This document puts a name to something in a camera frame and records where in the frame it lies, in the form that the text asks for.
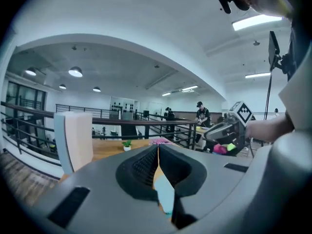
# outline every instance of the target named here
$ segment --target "potted plant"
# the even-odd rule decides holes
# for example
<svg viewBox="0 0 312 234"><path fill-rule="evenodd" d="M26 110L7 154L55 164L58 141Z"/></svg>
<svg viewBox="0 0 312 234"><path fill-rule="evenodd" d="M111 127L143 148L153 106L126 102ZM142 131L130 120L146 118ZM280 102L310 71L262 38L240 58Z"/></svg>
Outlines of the potted plant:
<svg viewBox="0 0 312 234"><path fill-rule="evenodd" d="M127 141L123 142L122 144L123 144L123 149L125 151L131 150L131 140L127 140Z"/></svg>

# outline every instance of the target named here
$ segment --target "pink cloth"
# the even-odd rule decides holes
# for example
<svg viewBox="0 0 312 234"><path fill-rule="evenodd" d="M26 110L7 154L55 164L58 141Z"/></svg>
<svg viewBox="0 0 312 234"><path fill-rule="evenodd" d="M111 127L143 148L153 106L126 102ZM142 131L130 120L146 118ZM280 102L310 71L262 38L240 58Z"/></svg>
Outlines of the pink cloth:
<svg viewBox="0 0 312 234"><path fill-rule="evenodd" d="M220 144L217 144L214 146L214 153L217 154L226 154L227 153L227 149L224 146L221 146Z"/></svg>
<svg viewBox="0 0 312 234"><path fill-rule="evenodd" d="M166 138L154 138L154 139L150 139L149 141L149 145L160 145L160 144L173 144L172 142L170 142L169 140L167 140Z"/></svg>

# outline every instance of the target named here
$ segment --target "window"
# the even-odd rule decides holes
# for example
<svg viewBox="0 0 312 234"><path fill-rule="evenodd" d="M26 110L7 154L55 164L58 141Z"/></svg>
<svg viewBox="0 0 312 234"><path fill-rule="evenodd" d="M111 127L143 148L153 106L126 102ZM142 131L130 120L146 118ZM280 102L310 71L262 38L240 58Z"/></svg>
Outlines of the window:
<svg viewBox="0 0 312 234"><path fill-rule="evenodd" d="M46 92L44 91L29 88L13 82L9 82L6 95L6 102L22 107L44 110L45 96ZM44 126L43 117L34 116L33 114L24 113L11 108L6 108L5 113L8 115L6 117L6 122L12 125L13 127L18 128L30 135L37 136L41 139L46 139L44 130L25 124L22 121L14 122L13 119L10 118L9 116L11 117L15 116L21 120L24 120L28 123L38 126ZM48 146L46 142L32 138L31 136L24 134L23 132L16 133L14 129L10 128L8 125L7 131L8 135L14 140L16 140L16 135L19 135L19 138L22 139L22 141L29 143L33 146L40 147L43 149L46 146ZM35 152L39 152L38 149L32 148L31 146L27 146L26 144L24 146Z"/></svg>

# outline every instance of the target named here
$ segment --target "yellow object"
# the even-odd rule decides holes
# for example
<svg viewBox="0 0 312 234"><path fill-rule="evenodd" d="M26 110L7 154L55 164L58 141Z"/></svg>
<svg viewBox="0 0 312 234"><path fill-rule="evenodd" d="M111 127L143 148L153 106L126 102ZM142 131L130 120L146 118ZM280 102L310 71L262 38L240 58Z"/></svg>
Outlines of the yellow object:
<svg viewBox="0 0 312 234"><path fill-rule="evenodd" d="M232 143L228 144L228 147L227 147L228 151L231 151L234 148L236 148L236 146L234 144L232 144Z"/></svg>

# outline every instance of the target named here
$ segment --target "arched ceiling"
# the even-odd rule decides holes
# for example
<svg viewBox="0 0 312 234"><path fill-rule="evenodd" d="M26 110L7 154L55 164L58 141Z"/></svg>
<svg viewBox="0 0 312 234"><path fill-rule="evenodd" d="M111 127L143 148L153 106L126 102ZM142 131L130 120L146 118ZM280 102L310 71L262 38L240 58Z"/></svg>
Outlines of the arched ceiling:
<svg viewBox="0 0 312 234"><path fill-rule="evenodd" d="M264 60L269 30L276 31L281 49L287 51L290 24L282 20L235 31L232 22L256 13L232 5L227 15L220 8L218 0L29 0L13 27L17 51L68 42L69 34L107 36L110 40L98 43L160 61L226 97L226 83L268 70ZM112 38L134 45L117 44ZM261 44L254 47L254 40ZM95 40L86 37L83 42L88 41Z"/></svg>

